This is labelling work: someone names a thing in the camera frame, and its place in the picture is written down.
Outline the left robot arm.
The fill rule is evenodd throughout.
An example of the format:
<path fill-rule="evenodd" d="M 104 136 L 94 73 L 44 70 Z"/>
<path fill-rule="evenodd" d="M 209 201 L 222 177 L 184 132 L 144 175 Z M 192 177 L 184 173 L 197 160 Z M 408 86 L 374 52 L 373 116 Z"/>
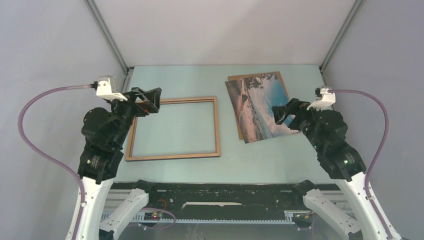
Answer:
<path fill-rule="evenodd" d="M 111 105 L 111 110 L 96 107 L 87 112 L 81 133 L 85 145 L 80 156 L 77 179 L 82 182 L 71 221 L 68 240 L 100 240 L 118 236 L 117 224 L 101 225 L 107 195 L 124 156 L 124 141 L 134 119 L 160 110 L 162 89 L 133 87 L 125 93 L 114 92 L 108 83 L 97 83 L 96 95 Z"/>

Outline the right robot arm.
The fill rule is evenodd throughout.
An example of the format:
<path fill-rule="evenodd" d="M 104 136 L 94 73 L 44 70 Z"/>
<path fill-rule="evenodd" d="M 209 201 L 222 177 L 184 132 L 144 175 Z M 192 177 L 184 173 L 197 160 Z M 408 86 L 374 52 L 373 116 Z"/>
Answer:
<path fill-rule="evenodd" d="M 341 113 L 329 109 L 335 101 L 334 96 L 324 96 L 312 103 L 293 98 L 284 106 L 273 106 L 272 112 L 277 125 L 293 116 L 288 127 L 307 138 L 320 166 L 346 197 L 355 220 L 337 206 L 326 203 L 309 181 L 298 184 L 298 191 L 290 196 L 291 204 L 297 209 L 307 207 L 316 212 L 347 238 L 361 232 L 365 240 L 400 240 L 401 235 L 390 225 L 373 189 L 365 183 L 365 163 L 346 142 L 347 124 Z"/>

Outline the wooden picture frame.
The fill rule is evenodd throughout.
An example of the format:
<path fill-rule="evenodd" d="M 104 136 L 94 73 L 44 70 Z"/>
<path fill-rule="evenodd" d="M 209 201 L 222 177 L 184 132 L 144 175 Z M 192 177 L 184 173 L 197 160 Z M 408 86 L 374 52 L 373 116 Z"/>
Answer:
<path fill-rule="evenodd" d="M 214 124 L 214 152 L 202 153 L 183 153 L 183 154 L 168 154 L 156 156 L 133 156 L 134 142 L 136 137 L 136 128 L 138 119 L 133 120 L 133 124 L 129 131 L 128 145 L 125 154 L 125 161 L 158 161 L 158 160 L 177 160 L 177 159 L 195 159 L 195 158 L 215 158 L 221 156 L 220 144 L 220 128 L 219 128 L 219 113 L 218 113 L 218 99 L 216 96 L 203 96 L 203 97 L 186 97 L 186 98 L 168 98 L 160 101 L 161 105 L 175 105 L 175 104 L 197 104 L 197 103 L 212 103 L 213 105 L 213 124 Z"/>

